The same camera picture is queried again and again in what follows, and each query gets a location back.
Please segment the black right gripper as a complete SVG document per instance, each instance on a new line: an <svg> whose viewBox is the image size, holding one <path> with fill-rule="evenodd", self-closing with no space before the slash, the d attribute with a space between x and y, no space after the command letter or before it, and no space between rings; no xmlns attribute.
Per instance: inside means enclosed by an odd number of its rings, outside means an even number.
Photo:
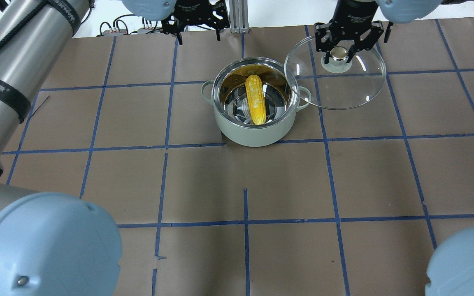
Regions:
<svg viewBox="0 0 474 296"><path fill-rule="evenodd" d="M328 65L331 50L341 41L353 41L347 63L363 50L370 50L384 33L381 21L374 21L378 4L374 0L339 0L329 23L314 24L315 48L323 53L322 64Z"/></svg>

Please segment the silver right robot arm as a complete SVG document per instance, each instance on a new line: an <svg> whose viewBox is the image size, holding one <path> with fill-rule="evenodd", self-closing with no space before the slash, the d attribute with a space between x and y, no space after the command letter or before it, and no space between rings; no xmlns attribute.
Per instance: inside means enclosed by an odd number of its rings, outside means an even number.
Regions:
<svg viewBox="0 0 474 296"><path fill-rule="evenodd" d="M376 99L225 145L243 255L205 295L422 296L433 251L474 226L474 18L396 23L378 52Z"/></svg>

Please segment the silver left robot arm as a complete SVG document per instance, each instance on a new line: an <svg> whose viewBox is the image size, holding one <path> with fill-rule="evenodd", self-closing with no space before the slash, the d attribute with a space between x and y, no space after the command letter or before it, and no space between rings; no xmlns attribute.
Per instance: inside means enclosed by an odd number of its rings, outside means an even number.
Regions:
<svg viewBox="0 0 474 296"><path fill-rule="evenodd" d="M108 210L123 243L114 296L242 294L242 227L206 211L222 135L198 94L240 37L160 33L70 39L1 157L0 183L62 192Z"/></svg>

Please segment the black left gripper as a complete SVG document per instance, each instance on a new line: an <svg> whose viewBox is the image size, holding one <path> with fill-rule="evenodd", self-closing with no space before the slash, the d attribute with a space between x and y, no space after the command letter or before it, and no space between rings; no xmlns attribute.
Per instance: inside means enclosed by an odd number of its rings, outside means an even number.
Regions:
<svg viewBox="0 0 474 296"><path fill-rule="evenodd" d="M160 23L162 32L175 35L179 45L183 45L182 32L186 26L207 25L215 30L218 42L222 30L230 27L224 0L214 3L209 0L177 0L171 15Z"/></svg>

